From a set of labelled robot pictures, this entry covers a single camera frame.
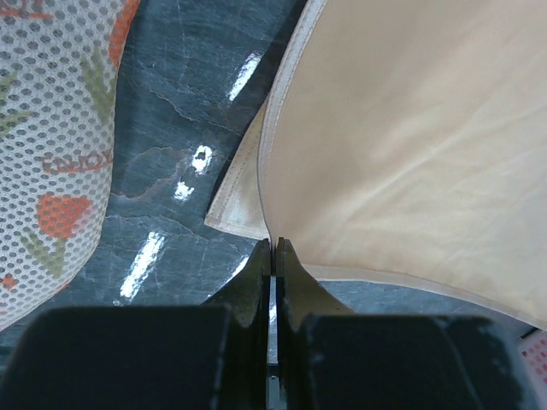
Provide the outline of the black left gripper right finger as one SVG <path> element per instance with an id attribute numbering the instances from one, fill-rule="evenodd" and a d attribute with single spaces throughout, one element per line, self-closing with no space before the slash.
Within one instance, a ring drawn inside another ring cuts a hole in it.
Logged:
<path id="1" fill-rule="evenodd" d="M 467 315 L 359 314 L 275 249 L 279 381 L 290 409 L 537 409 L 508 335 Z"/>

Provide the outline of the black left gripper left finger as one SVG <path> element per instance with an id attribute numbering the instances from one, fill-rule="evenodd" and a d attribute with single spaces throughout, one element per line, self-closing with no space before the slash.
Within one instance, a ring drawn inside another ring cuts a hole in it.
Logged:
<path id="1" fill-rule="evenodd" d="M 1 377 L 4 409 L 263 409 L 270 246 L 207 301 L 51 310 Z"/>

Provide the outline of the peach cloth napkin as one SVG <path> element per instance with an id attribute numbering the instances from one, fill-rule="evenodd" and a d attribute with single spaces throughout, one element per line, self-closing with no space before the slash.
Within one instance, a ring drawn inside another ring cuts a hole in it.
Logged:
<path id="1" fill-rule="evenodd" d="M 205 223 L 544 329 L 545 2 L 307 2 Z"/>

